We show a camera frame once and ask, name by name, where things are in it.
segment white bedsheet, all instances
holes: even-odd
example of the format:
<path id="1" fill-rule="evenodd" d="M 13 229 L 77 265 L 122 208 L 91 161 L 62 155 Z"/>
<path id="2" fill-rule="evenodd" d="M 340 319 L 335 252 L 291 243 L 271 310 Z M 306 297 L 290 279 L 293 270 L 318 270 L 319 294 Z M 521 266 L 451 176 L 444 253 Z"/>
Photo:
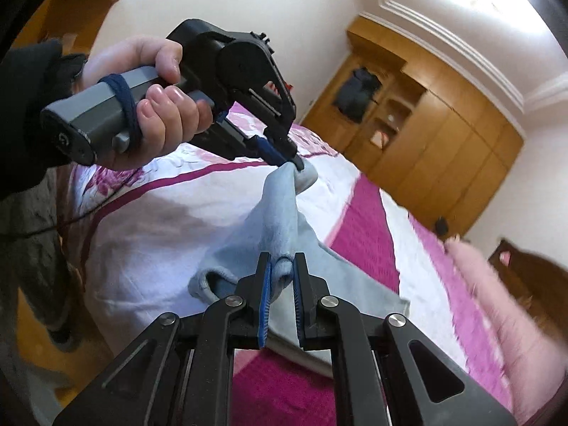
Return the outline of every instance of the white bedsheet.
<path id="1" fill-rule="evenodd" d="M 430 256 L 416 235 L 408 211 L 381 190 L 399 272 L 399 295 L 410 301 L 409 318 L 463 370 L 467 356 L 454 331 L 448 294 Z"/>
<path id="2" fill-rule="evenodd" d="M 310 161 L 319 179 L 297 204 L 324 240 L 340 219 L 359 171 L 341 155 Z M 223 242 L 260 200 L 272 169 L 213 171 L 152 189 L 99 223 L 85 263 L 85 303 L 114 353 L 162 312 L 204 311 L 187 283 L 207 249 Z"/>

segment white wall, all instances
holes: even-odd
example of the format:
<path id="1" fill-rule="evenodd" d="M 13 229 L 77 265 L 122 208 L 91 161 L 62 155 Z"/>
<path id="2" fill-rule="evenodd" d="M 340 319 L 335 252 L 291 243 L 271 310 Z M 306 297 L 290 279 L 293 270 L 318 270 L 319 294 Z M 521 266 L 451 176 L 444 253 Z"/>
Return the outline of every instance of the white wall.
<path id="1" fill-rule="evenodd" d="M 359 0 L 120 0 L 93 53 L 133 34 L 165 37 L 187 18 L 227 31 L 266 32 L 301 118 L 347 56 L 345 28 L 360 6 Z"/>
<path id="2" fill-rule="evenodd" d="M 530 130 L 503 185 L 466 237 L 488 257 L 506 237 L 568 267 L 568 123 Z"/>

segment bed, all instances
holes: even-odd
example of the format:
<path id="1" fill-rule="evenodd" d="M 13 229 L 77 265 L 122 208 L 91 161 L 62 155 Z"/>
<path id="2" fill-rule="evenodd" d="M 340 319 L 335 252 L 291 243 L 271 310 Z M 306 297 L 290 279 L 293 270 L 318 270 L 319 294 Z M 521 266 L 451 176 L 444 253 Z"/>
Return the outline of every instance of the bed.
<path id="1" fill-rule="evenodd" d="M 238 104 L 229 119 L 250 135 L 262 132 L 262 123 Z M 461 248 L 468 246 L 444 245 L 314 133 L 294 125 L 291 137 L 319 173 L 296 200 L 318 239 L 409 300 L 412 322 L 519 423 L 527 422 L 542 405 L 520 408 L 524 398 L 515 399 L 502 328 L 461 270 L 471 262 L 461 258 Z M 65 253 L 81 274 L 86 306 L 115 354 L 165 311 L 180 316 L 204 311 L 187 283 L 211 245 L 222 242 L 259 201 L 272 170 L 259 160 L 228 162 L 184 144 L 136 171 L 97 166 L 59 171 L 62 219 L 84 214 L 118 192 L 62 232 Z M 465 266 L 458 267 L 460 262 Z M 329 367 L 282 354 L 277 348 L 237 352 L 232 424 L 335 424 Z M 553 363 L 563 379 L 561 349 Z M 545 390 L 540 403 L 561 381 Z"/>

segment black sleeve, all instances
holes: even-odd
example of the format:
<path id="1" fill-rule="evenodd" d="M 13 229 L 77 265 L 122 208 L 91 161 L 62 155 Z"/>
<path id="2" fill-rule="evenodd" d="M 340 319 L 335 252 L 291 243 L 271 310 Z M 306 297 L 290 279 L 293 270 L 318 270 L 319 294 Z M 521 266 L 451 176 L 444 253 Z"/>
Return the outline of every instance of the black sleeve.
<path id="1" fill-rule="evenodd" d="M 69 97 L 82 54 L 61 56 L 59 41 L 10 50 L 0 64 L 0 199 L 36 186 L 51 166 L 68 163 L 43 136 L 39 112 Z"/>

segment black cable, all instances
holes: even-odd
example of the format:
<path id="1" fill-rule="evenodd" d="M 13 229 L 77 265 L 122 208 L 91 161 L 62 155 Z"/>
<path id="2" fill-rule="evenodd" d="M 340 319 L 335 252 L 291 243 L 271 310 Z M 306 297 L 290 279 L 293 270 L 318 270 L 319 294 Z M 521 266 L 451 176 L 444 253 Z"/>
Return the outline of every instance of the black cable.
<path id="1" fill-rule="evenodd" d="M 45 234 L 46 232 L 50 232 L 52 230 L 59 230 L 62 229 L 64 227 L 70 226 L 72 224 L 75 224 L 77 222 L 79 222 L 81 219 L 86 218 L 87 216 L 89 216 L 90 214 L 95 213 L 95 211 L 97 211 L 99 208 L 101 208 L 105 203 L 107 203 L 111 198 L 113 198 L 116 194 L 118 194 L 122 189 L 124 189 L 124 186 L 126 186 L 126 184 L 128 184 L 132 178 L 134 177 L 134 175 L 137 173 L 137 171 L 133 171 L 132 174 L 127 177 L 122 183 L 121 185 L 118 187 L 118 189 L 116 189 L 112 194 L 110 194 L 108 197 L 106 197 L 106 199 L 104 199 L 102 202 L 100 202 L 98 205 L 96 205 L 94 208 L 91 208 L 90 210 L 88 210 L 86 213 L 83 213 L 81 216 L 77 216 L 76 218 L 73 218 L 69 221 L 64 221 L 62 223 L 55 223 L 52 224 L 51 226 L 48 227 L 44 227 L 41 229 L 37 229 L 37 230 L 32 230 L 30 232 L 21 232 L 21 233 L 9 233 L 9 234 L 3 234 L 0 233 L 0 241 L 4 241 L 4 242 L 14 242 L 16 240 L 26 240 L 26 239 L 30 239 L 31 237 L 35 237 L 37 235 L 41 235 L 41 234 Z"/>

